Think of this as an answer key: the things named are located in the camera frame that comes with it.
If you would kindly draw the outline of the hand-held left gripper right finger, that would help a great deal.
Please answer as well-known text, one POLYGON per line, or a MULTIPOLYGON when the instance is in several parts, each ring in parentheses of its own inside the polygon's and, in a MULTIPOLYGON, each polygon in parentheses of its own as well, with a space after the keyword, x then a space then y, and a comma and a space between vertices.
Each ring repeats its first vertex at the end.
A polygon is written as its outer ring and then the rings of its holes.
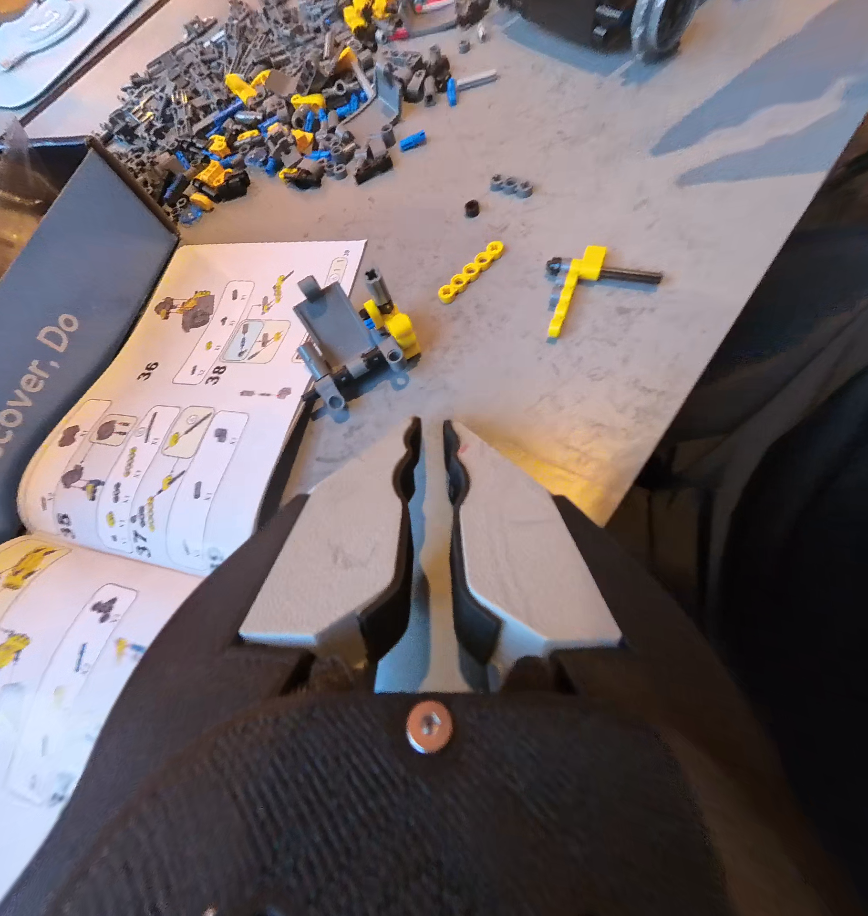
POLYGON ((623 633, 553 495, 463 423, 443 423, 453 625, 491 675, 623 633))

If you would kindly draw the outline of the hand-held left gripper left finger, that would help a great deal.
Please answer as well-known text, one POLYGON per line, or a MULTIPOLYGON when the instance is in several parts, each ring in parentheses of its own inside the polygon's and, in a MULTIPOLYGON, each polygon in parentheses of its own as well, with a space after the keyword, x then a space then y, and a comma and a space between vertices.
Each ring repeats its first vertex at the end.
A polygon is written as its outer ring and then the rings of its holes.
POLYGON ((411 417, 313 487, 242 623, 249 643, 376 663, 404 635, 421 421, 411 417))

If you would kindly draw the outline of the grey and yellow brick assembly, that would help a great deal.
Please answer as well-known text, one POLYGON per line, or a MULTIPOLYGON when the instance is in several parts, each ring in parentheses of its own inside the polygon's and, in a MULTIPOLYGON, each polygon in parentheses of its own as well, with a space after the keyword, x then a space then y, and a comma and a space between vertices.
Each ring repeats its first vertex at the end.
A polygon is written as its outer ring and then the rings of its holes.
POLYGON ((327 411, 342 417, 354 386, 387 369, 399 374, 421 348, 409 316, 394 302, 376 268, 364 272, 369 299, 357 309, 341 283, 321 287, 313 276, 299 282, 302 301, 294 314, 306 330, 299 346, 313 390, 327 411))

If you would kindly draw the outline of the black axle with yellow connector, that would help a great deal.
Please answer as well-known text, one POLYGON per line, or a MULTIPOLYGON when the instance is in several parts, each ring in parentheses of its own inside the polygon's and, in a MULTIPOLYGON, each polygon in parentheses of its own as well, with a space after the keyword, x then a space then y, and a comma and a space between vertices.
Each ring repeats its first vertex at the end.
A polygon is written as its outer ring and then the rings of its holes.
POLYGON ((547 278, 556 284, 563 284, 569 276, 573 276, 576 282, 611 281, 657 287, 665 278, 661 272, 610 267, 606 261, 605 247, 587 246, 579 258, 548 259, 545 273, 547 278))

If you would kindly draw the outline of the grey desk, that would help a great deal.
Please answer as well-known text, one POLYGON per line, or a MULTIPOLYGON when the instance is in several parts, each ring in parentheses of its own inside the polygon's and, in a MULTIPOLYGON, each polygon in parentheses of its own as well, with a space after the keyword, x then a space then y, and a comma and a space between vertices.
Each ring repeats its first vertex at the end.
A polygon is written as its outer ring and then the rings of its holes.
POLYGON ((442 422, 458 419, 550 491, 606 523, 868 113, 868 2, 707 2, 656 65, 595 56, 493 8, 454 73, 499 79, 409 109, 428 142, 364 188, 298 192, 263 175, 182 231, 184 245, 364 238, 422 345, 402 390, 362 392, 312 422, 284 498, 312 487, 405 416, 422 418, 416 591, 385 691, 463 690, 451 622, 442 422), (493 193, 527 179, 526 199, 493 193), (463 215, 476 199, 480 215, 463 215), (438 289, 499 240, 451 304, 438 289), (657 286, 579 282, 547 343, 550 258, 607 249, 657 286))

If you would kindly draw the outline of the open instruction booklet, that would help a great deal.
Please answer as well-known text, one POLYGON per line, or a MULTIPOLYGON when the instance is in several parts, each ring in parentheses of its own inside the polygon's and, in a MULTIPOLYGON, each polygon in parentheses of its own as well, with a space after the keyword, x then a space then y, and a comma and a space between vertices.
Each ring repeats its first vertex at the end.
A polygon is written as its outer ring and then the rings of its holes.
POLYGON ((310 385, 298 283, 350 291, 366 244, 179 248, 30 460, 0 545, 0 901, 151 642, 254 532, 310 385))

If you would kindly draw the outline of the small yellow brick piece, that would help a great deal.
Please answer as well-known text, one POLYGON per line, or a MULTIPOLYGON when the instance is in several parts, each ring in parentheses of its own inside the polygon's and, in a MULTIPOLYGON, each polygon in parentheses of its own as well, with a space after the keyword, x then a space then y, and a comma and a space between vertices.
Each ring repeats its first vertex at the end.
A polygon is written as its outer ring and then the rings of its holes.
POLYGON ((506 251, 500 240, 489 242, 484 250, 474 256, 450 280, 438 289, 438 299, 442 304, 451 304, 478 280, 491 266, 500 260, 506 251))

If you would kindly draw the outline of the grey cardboard box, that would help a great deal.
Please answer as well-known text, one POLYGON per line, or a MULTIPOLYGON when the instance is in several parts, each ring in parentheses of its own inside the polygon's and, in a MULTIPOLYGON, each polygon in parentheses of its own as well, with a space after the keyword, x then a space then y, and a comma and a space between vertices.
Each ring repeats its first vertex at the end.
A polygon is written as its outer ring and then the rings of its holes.
POLYGON ((29 461, 114 360, 178 245, 98 139, 28 150, 63 184, 0 277, 0 545, 21 528, 29 461))

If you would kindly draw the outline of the pile of small building bricks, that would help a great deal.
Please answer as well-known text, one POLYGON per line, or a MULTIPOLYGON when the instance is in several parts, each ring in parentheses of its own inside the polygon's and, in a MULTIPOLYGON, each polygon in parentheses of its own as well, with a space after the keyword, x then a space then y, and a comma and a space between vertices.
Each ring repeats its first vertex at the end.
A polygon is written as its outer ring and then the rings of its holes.
POLYGON ((238 200, 255 173, 297 190, 394 168, 406 106, 446 101, 436 45, 400 49, 405 2, 229 2, 131 75, 96 139, 173 222, 238 200))

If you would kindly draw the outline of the yellow and black brick vehicle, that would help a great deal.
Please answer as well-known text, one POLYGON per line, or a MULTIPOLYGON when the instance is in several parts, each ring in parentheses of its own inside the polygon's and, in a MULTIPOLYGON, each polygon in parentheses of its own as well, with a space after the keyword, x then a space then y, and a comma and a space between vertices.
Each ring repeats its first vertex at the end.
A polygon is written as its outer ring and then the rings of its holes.
POLYGON ((630 50, 641 62, 677 52, 699 1, 499 1, 550 34, 598 52, 630 50))

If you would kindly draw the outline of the white tray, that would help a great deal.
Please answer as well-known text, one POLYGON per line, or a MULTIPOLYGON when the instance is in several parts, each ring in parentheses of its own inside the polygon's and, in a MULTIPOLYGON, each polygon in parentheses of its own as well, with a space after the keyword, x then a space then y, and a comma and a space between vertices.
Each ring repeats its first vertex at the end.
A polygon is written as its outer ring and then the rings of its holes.
POLYGON ((39 98, 135 1, 0 2, 0 109, 39 98))

